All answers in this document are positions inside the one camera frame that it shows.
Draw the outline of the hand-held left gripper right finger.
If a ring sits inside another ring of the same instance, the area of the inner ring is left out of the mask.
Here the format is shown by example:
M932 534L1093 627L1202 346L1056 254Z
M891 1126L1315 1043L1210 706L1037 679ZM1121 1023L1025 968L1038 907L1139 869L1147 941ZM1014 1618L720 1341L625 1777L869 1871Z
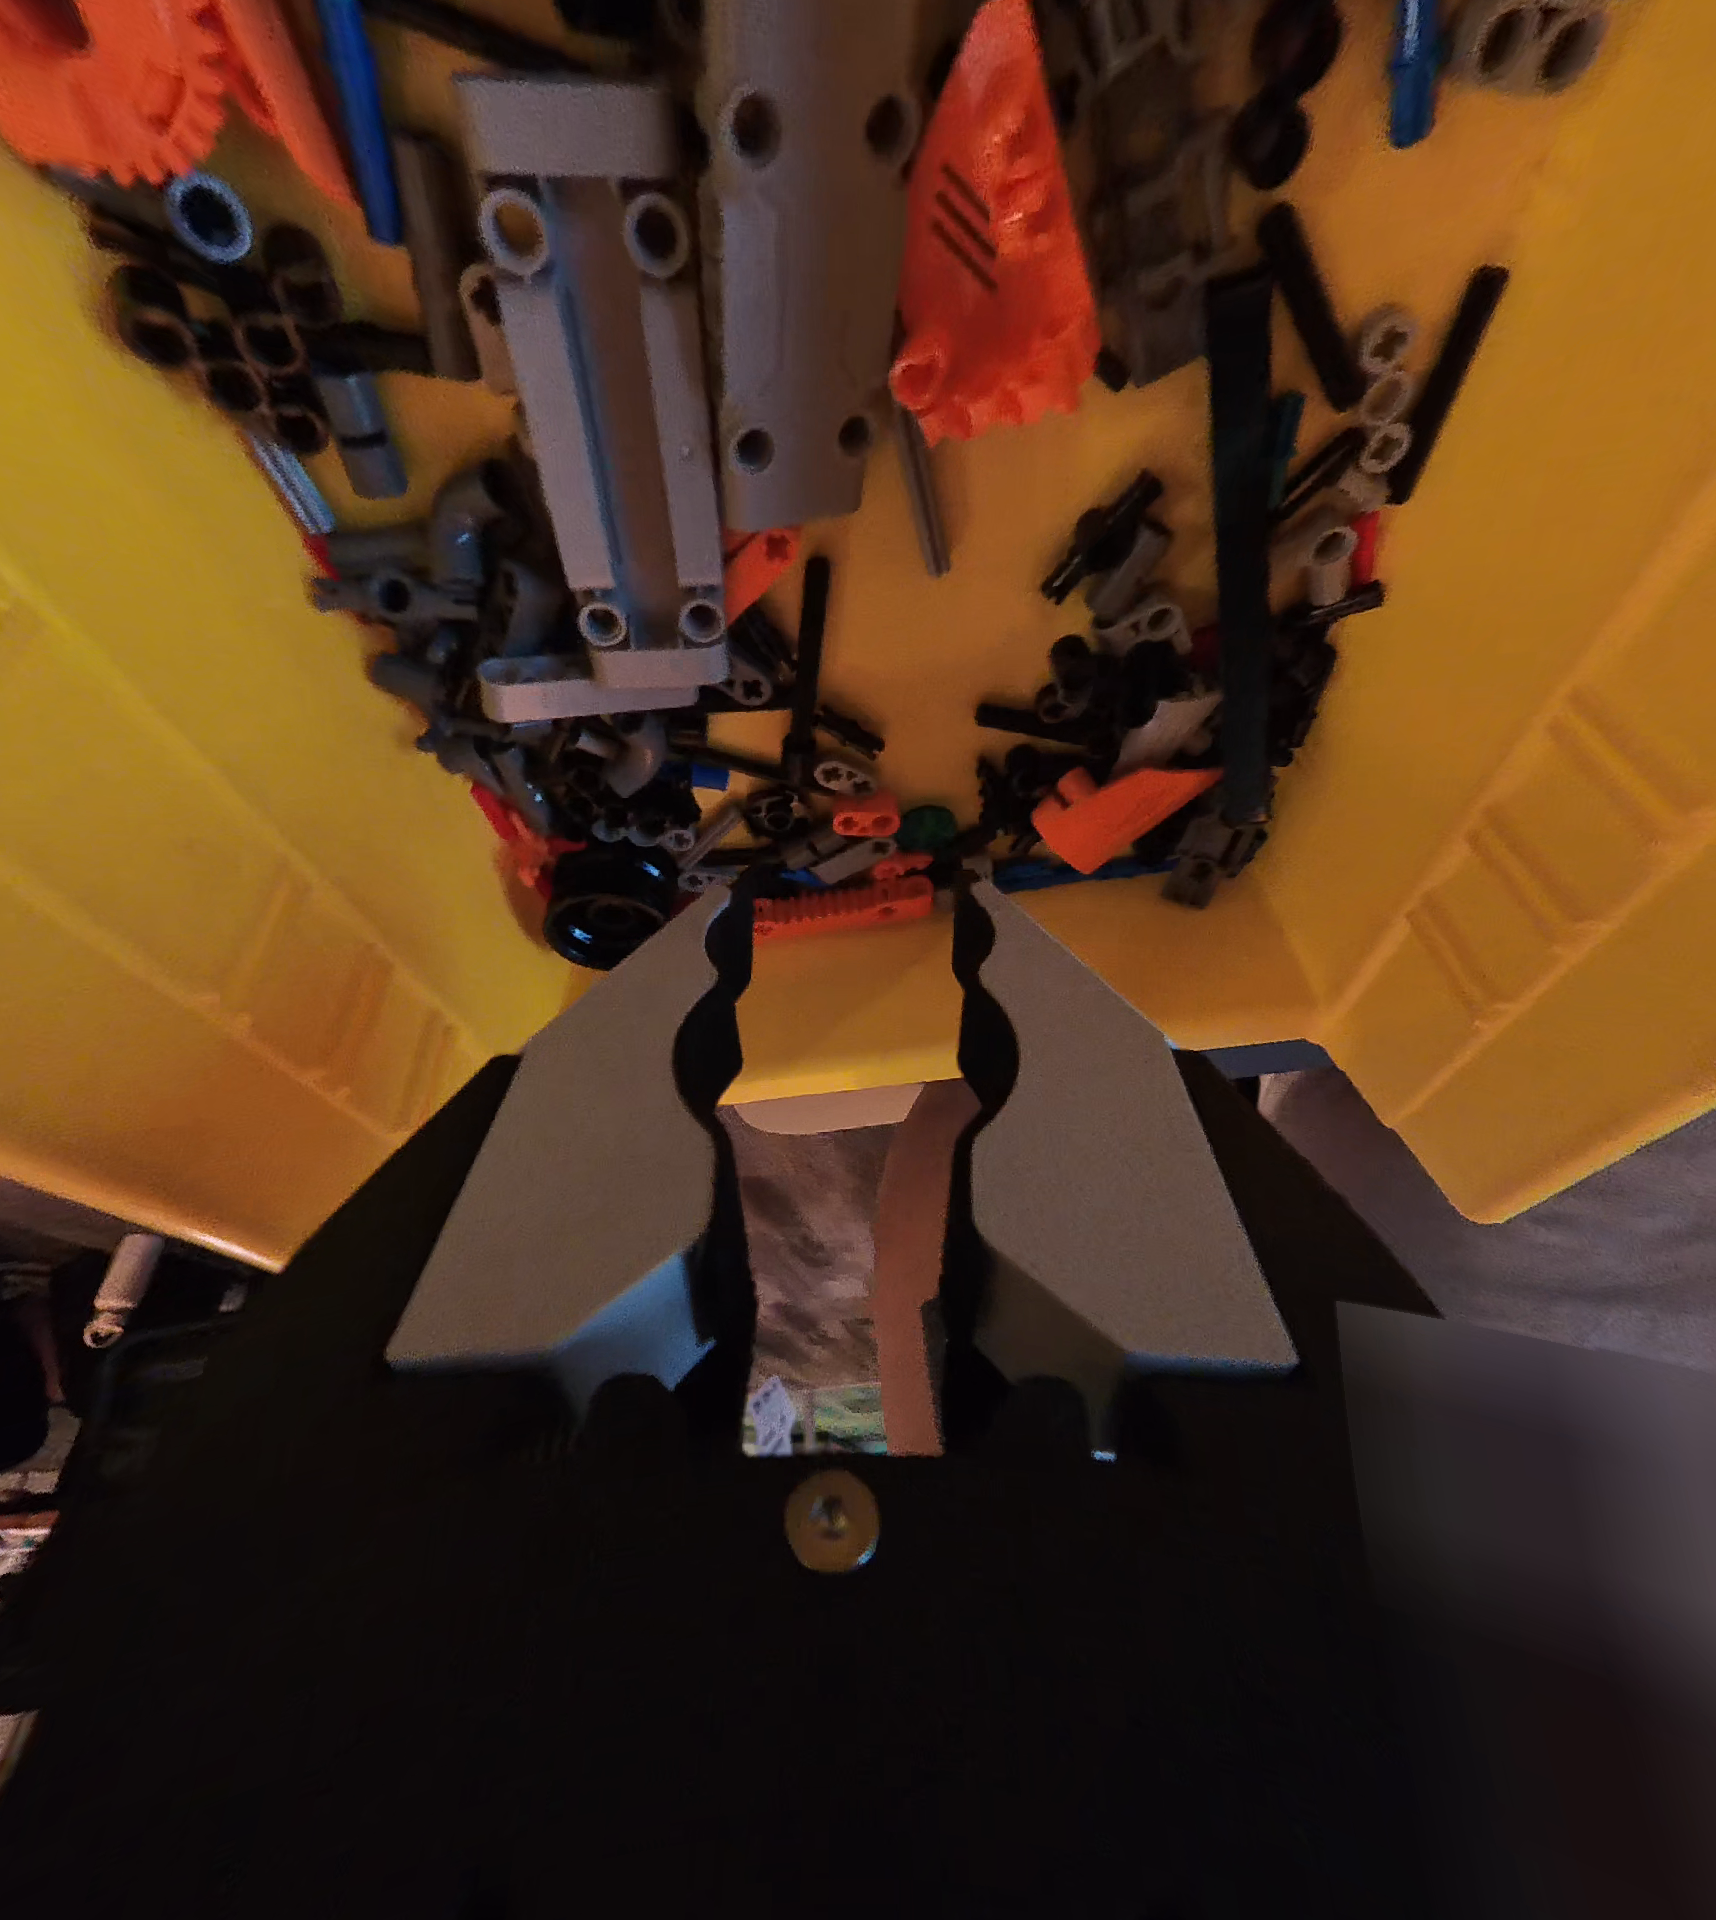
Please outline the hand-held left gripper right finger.
M1016 900L951 913L959 1075L941 1276L924 1309L946 1448L1025 1381L1110 1448L1145 1381L1279 1381L1295 1341L1162 1031Z

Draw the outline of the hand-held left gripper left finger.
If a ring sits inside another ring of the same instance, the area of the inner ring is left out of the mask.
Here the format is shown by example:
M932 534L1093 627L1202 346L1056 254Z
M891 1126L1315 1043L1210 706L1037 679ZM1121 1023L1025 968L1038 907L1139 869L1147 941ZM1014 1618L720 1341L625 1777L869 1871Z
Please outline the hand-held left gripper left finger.
M396 1373L547 1381L574 1416L652 1377L743 1441L757 1285L720 1106L743 1069L749 895L711 884L516 1057L388 1332Z

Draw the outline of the black toy wheel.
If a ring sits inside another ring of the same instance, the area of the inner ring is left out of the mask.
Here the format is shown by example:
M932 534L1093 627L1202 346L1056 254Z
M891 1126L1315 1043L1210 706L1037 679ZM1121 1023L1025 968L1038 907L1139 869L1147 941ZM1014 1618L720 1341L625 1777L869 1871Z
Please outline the black toy wheel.
M671 851L593 840L554 862L543 939L586 971L615 971L677 915L679 900Z

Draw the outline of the pile of small toy parts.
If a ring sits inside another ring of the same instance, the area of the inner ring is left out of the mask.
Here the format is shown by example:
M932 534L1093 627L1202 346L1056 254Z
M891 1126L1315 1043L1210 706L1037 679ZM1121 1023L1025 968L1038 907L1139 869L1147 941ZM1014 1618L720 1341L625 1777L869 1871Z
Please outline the pile of small toy parts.
M1236 113L1198 94L1217 35L1211 2L1030 7L1099 311L1088 384L1139 393L1206 364L1206 281L1275 274L1275 811L1277 769L1303 746L1339 664L1332 629L1384 604L1384 510L1415 494L1508 265L1469 274L1420 371L1410 307L1384 303L1349 329L1332 306L1303 211L1279 193L1313 144L1303 100L1344 45L1341 2L1265 2ZM537 895L548 902L554 862L593 840L671 851L679 910L742 869L764 900L908 874L932 886L970 874L1004 889L1072 884L1080 874L1030 829L1069 769L1094 783L1133 766L1223 769L1217 627L1196 629L1161 577L1174 546L1157 515L1161 472L1133 472L1063 537L1037 594L1049 607L1080 599L1083 629L1054 641L1022 707L973 706L973 723L1014 744L1004 759L978 756L964 829L941 806L893 798L875 769L891 744L822 706L829 560L802 561L799 632L773 619L769 588L799 566L813 523L738 534L724 499L720 686L668 712L490 718L481 669L554 671L578 632L477 234L455 80L631 77L586 71L446 2L317 2L345 170L279 7L199 2L199 17L222 33L228 71L212 157L158 185L36 171L104 263L104 339L229 421L305 534L317 570L307 604L359 627L368 681L417 718L412 751L465 783L507 846L503 866ZM661 61L679 123L720 488L691 106L700 2L559 2L559 19L586 35L661 35L641 54ZM924 570L941 577L951 548L932 449L891 380L887 396ZM1214 783L1094 877L1170 874L1170 900L1206 907L1265 846L1267 817L1228 829Z

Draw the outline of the yellow plastic bin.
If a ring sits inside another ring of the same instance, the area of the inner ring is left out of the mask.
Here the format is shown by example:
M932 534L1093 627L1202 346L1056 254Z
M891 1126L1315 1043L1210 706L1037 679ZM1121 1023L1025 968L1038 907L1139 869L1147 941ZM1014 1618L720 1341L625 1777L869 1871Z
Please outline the yellow plastic bin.
M1601 52L1491 83L1433 71L1430 2L1341 7L1282 189L1332 306L1410 307L1420 371L1480 261L1508 288L1244 869L1019 907L1174 1043L1319 1043L1498 1221L1716 1107L1716 2L1529 10L1519 54ZM99 278L0 140L0 1177L281 1264L589 975ZM1214 624L1206 462L1206 364L936 446L936 577L881 428L799 551L884 789L978 811L970 707L1083 624L1038 577L1133 472Z

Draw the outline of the orange toy wedge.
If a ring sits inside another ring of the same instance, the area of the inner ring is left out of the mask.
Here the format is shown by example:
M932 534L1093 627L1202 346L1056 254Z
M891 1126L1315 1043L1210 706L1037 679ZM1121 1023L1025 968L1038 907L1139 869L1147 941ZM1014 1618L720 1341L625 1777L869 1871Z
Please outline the orange toy wedge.
M1217 766L1133 766L1108 783L1069 769L1030 811L1038 846L1080 877L1121 859L1223 781Z

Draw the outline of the orange toothed toy rack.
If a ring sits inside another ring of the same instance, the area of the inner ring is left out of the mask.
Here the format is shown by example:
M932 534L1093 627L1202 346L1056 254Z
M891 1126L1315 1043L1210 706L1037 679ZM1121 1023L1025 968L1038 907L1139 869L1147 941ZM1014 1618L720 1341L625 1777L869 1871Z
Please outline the orange toothed toy rack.
M864 931L876 925L918 924L936 907L925 874L810 889L788 900L757 900L749 937L757 946Z

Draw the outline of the black long toy beam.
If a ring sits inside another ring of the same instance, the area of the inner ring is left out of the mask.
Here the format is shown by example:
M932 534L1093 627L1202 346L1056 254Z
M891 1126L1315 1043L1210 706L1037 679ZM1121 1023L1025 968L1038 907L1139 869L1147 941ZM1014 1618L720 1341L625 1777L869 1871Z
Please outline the black long toy beam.
M1211 454L1214 629L1223 664L1223 817L1270 811L1270 320L1275 274L1206 281L1206 414Z

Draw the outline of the grey long toy panel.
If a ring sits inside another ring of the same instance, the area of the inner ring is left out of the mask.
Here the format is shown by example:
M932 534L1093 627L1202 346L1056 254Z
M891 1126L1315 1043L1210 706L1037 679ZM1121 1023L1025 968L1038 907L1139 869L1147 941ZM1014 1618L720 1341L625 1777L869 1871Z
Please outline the grey long toy panel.
M578 632L554 671L481 669L483 707L510 723L684 707L726 675L726 610L671 96L658 83L481 71L455 94Z

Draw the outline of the orange curved toy panel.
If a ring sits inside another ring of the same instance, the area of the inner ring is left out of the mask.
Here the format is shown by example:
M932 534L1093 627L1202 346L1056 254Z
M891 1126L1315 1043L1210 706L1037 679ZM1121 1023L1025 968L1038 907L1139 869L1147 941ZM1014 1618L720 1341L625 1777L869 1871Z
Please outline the orange curved toy panel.
M897 407L932 449L1072 414L1101 352L1030 2L981 2L918 136Z

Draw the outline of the orange toy gear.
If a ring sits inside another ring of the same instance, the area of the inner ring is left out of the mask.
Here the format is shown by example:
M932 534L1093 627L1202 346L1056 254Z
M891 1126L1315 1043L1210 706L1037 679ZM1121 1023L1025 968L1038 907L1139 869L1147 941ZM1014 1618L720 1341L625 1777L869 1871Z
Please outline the orange toy gear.
M32 164L158 185L225 119L225 39L193 2L0 2L0 134Z

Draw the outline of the white chair post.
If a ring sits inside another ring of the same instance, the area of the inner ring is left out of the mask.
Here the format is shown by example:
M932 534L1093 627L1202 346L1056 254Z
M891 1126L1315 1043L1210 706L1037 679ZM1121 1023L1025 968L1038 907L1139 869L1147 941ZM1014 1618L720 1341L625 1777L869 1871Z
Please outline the white chair post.
M162 1234L122 1234L117 1240L82 1329L82 1345L87 1352L107 1352L126 1335L130 1320L145 1304L165 1246L167 1240Z

